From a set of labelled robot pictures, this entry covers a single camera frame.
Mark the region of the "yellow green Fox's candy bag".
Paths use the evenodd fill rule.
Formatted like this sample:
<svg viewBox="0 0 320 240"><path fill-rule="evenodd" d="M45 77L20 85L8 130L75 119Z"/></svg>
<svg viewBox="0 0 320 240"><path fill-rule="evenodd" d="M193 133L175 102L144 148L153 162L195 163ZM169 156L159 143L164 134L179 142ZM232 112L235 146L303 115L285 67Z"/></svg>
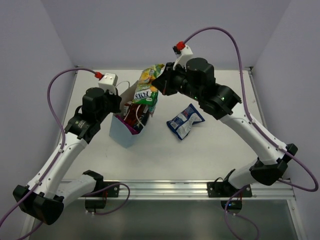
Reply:
<svg viewBox="0 0 320 240"><path fill-rule="evenodd" d="M158 101L158 89L152 82L160 76L165 67L164 64L155 64L144 69L140 75L132 102L138 105L146 105L151 115L154 114Z"/></svg>

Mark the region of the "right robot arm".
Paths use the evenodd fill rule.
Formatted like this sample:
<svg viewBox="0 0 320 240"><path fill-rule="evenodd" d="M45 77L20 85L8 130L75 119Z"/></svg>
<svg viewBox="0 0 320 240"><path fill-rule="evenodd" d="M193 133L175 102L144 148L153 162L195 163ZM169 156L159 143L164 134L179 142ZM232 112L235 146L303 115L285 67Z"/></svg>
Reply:
<svg viewBox="0 0 320 240"><path fill-rule="evenodd" d="M298 151L293 143L276 140L273 146L268 142L265 137L274 136L264 127L261 132L254 127L260 123L245 113L241 98L230 87L216 83L214 67L204 58L192 58L186 67L168 62L152 85L164 96L180 93L196 100L205 113L231 128L256 153L256 161L233 169L224 178L221 189L227 196L235 196L241 188L256 182L271 186L283 177L291 160L283 151L292 155Z"/></svg>

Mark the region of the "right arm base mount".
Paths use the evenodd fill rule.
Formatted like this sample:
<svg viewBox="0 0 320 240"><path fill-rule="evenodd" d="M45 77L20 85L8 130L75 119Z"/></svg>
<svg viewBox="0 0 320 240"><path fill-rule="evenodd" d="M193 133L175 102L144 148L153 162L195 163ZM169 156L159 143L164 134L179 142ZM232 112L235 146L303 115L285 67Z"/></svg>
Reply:
<svg viewBox="0 0 320 240"><path fill-rule="evenodd" d="M226 200L220 201L220 205L223 209L226 207L227 212L231 214L239 214L243 208L243 198L251 198L253 196L251 186L246 185L240 193L235 195L229 203L227 203L229 198L238 192L238 189L224 181L222 177L207 182L206 190L209 198L226 198Z"/></svg>

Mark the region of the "light blue paper bag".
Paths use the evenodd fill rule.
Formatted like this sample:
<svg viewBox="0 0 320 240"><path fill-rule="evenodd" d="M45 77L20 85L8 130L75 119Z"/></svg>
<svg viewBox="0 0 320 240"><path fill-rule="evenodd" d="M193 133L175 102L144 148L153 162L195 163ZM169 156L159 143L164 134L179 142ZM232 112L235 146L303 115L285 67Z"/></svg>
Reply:
<svg viewBox="0 0 320 240"><path fill-rule="evenodd" d="M132 105L137 86L136 81L119 95L120 112L112 115L109 129L110 138L126 149L143 136L150 119L147 113L141 112L143 107Z"/></svg>

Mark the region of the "blue white snack bag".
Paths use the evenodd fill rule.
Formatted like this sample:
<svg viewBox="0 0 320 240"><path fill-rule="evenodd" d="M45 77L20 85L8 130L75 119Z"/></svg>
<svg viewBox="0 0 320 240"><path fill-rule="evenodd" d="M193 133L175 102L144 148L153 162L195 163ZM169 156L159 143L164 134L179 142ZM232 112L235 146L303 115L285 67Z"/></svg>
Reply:
<svg viewBox="0 0 320 240"><path fill-rule="evenodd" d="M177 136L179 140L183 140L191 131L192 126L205 122L203 116L190 103L183 111L181 111L173 119L166 122L170 131Z"/></svg>

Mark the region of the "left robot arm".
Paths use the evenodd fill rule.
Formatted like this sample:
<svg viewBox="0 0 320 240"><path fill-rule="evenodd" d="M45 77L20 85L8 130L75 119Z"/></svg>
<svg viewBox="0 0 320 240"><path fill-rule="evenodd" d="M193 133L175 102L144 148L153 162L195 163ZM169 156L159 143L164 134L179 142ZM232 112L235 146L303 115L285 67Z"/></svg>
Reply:
<svg viewBox="0 0 320 240"><path fill-rule="evenodd" d="M24 213L52 225L64 208L79 197L103 193L103 176L92 170L85 171L65 190L59 189L59 185L74 160L101 129L104 119L121 111L121 100L116 88L86 90L82 104L63 129L62 140L45 165L26 186L18 185L14 189L13 196Z"/></svg>

